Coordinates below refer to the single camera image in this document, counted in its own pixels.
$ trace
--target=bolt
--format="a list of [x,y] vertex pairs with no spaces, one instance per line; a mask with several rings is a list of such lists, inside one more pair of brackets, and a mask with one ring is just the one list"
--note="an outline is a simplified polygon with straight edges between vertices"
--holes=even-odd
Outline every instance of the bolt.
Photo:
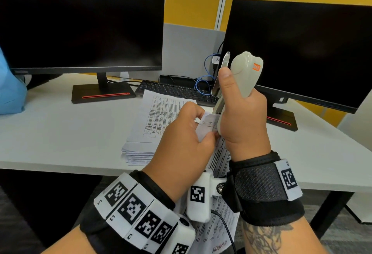
[[218,184],[217,185],[217,192],[219,194],[222,194],[222,192],[224,191],[224,187],[225,187],[225,185],[223,183]]

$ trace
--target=person's right hand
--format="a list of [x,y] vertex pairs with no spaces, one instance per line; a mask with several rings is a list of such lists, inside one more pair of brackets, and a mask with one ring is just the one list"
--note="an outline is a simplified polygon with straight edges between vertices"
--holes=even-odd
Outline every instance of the person's right hand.
[[233,161],[242,161],[270,153],[266,130],[266,97],[253,89],[243,98],[229,68],[218,72],[225,111],[221,119],[221,135]]

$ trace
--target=orange max logo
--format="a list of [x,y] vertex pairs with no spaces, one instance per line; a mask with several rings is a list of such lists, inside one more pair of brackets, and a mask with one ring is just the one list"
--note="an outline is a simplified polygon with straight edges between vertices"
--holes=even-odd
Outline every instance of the orange max logo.
[[253,68],[252,68],[253,70],[258,72],[260,70],[260,68],[261,68],[261,65],[258,65],[256,63],[253,64]]

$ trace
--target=black keyboard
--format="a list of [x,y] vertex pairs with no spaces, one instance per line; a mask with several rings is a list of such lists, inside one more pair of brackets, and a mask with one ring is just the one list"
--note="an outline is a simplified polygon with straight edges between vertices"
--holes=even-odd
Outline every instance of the black keyboard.
[[[145,90],[153,91],[156,93],[165,94],[167,96],[182,97],[186,99],[196,100],[196,103],[201,106],[214,107],[217,103],[218,97],[211,95],[205,96],[199,93],[194,88],[181,87],[179,85],[169,85],[160,82],[152,81],[142,81],[142,83],[137,87],[135,94],[137,96],[143,96]],[[205,90],[200,90],[200,92],[208,94],[209,92]]]

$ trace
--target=white desk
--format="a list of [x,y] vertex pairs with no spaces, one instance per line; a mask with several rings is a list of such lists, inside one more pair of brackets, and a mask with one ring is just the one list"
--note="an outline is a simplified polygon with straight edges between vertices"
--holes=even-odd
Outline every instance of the white desk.
[[[140,170],[121,159],[121,147],[141,98],[71,103],[73,85],[96,82],[64,74],[30,90],[26,111],[0,115],[0,168],[108,176]],[[280,107],[294,112],[298,131],[268,124],[272,149],[290,160],[302,188],[333,191],[311,223],[321,237],[353,192],[372,192],[372,152],[294,100]]]

